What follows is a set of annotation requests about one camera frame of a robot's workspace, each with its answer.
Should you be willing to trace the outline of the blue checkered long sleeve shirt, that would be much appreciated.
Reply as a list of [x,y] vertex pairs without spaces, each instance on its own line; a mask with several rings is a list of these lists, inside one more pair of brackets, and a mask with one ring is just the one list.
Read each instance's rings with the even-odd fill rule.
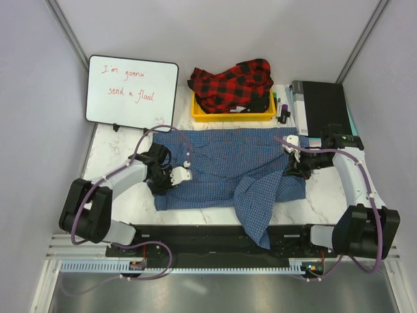
[[285,127],[155,134],[154,142],[171,151],[174,167],[186,159],[186,142],[192,148],[192,180],[156,196],[156,210],[233,207],[246,234],[269,249],[267,228],[275,203],[306,197],[305,180],[284,174],[288,156],[275,140],[297,133]]

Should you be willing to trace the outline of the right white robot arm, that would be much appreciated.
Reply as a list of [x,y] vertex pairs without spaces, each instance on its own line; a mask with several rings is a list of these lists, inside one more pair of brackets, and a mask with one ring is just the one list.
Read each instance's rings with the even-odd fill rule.
[[321,132],[320,147],[301,147],[297,135],[278,141],[289,154],[286,176],[309,179],[315,170],[334,167],[347,203],[336,225],[310,225],[309,234],[298,240],[299,251],[311,257],[323,246],[338,255],[384,260],[397,233],[400,216],[396,210],[387,208],[376,191],[360,137],[344,134],[341,125],[330,124]]

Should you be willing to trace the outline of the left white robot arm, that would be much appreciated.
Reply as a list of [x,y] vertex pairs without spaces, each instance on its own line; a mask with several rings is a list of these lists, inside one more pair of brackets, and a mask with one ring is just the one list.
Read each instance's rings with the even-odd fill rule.
[[138,183],[146,183],[153,196],[176,188],[171,182],[171,151],[154,143],[149,150],[128,157],[127,164],[92,181],[72,182],[59,218],[59,227],[83,241],[120,243],[128,256],[137,256],[143,241],[134,226],[111,218],[113,200]]

